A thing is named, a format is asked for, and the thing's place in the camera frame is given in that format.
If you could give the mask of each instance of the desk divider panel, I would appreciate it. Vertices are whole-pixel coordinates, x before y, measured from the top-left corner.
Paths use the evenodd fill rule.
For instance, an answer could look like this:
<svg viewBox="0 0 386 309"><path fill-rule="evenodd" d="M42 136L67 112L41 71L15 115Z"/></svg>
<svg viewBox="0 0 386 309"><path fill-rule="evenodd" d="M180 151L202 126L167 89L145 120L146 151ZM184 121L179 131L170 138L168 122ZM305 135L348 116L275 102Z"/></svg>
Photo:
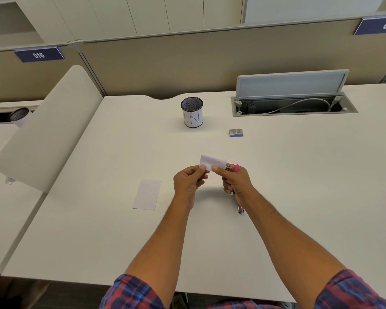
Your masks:
<svg viewBox="0 0 386 309"><path fill-rule="evenodd" d="M232 91L238 75L350 69L346 84L380 83L386 34L354 36L360 18L84 42L107 95Z"/></svg>
<svg viewBox="0 0 386 309"><path fill-rule="evenodd" d="M48 193L103 96L72 66L0 152L0 172Z"/></svg>
<svg viewBox="0 0 386 309"><path fill-rule="evenodd" d="M23 63L13 51L0 51L0 102L42 100L73 65L87 70L74 47L59 46L65 59Z"/></svg>

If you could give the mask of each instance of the blue sign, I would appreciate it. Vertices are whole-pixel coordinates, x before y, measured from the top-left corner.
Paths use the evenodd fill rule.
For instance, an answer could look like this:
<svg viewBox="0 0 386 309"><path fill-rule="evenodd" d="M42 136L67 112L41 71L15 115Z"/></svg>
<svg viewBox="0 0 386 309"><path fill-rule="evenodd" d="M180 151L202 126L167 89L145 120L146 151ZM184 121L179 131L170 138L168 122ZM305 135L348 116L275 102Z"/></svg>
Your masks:
<svg viewBox="0 0 386 309"><path fill-rule="evenodd" d="M14 54L23 63L64 60L64 56L58 47L15 50Z"/></svg>
<svg viewBox="0 0 386 309"><path fill-rule="evenodd" d="M386 16L363 18L354 35L371 35L375 33L386 33Z"/></svg>

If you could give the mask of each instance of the plaid shirt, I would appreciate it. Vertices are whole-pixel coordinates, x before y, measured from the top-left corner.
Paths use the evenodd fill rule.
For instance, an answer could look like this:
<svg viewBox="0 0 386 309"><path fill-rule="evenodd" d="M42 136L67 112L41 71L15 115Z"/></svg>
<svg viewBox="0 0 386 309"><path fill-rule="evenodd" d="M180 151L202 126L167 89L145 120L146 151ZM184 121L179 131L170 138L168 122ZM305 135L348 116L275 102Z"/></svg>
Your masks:
<svg viewBox="0 0 386 309"><path fill-rule="evenodd" d="M123 274L117 278L103 298L100 309L156 309L165 308L159 296L145 282L135 276ZM251 300L217 303L212 309L280 309L272 305L260 305ZM386 300L381 298L353 271L343 270L335 275L314 304L321 308L384 308Z"/></svg>

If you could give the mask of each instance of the desk surface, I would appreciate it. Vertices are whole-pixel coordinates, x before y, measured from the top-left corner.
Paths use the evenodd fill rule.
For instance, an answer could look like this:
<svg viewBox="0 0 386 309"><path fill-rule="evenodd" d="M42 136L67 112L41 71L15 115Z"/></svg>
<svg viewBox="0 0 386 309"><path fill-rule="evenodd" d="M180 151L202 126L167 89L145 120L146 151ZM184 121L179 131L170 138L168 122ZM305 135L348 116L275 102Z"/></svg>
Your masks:
<svg viewBox="0 0 386 309"><path fill-rule="evenodd" d="M18 127L13 124L0 124L0 150L10 140ZM0 173L0 273L10 258L11 252L24 232L25 223L32 219L41 192L21 182L9 185Z"/></svg>
<svg viewBox="0 0 386 309"><path fill-rule="evenodd" d="M286 218L386 297L386 85L344 91L357 114L233 117L234 92L194 93L197 129L183 124L187 94L104 98L4 275L112 284L165 213L174 174L209 154L247 167ZM244 137L229 138L235 128ZM155 211L132 209L142 179L162 180ZM177 290L293 300L213 173L190 213Z"/></svg>

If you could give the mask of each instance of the person's hand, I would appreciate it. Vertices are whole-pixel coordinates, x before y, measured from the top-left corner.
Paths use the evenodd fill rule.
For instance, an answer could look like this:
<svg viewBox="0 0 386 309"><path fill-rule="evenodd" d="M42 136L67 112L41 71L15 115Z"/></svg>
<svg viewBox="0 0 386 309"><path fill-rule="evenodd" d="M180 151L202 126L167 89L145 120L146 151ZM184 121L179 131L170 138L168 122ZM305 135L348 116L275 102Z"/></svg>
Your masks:
<svg viewBox="0 0 386 309"><path fill-rule="evenodd" d="M218 166L212 166L211 169L222 177L223 190L229 194L235 191L237 202L241 206L246 207L246 198L256 191L250 181L246 168L240 166L237 172L228 171Z"/></svg>
<svg viewBox="0 0 386 309"><path fill-rule="evenodd" d="M209 176L205 165L187 167L176 173L173 177L175 185L175 198L184 199L189 203L189 209L193 208L196 190L202 186Z"/></svg>

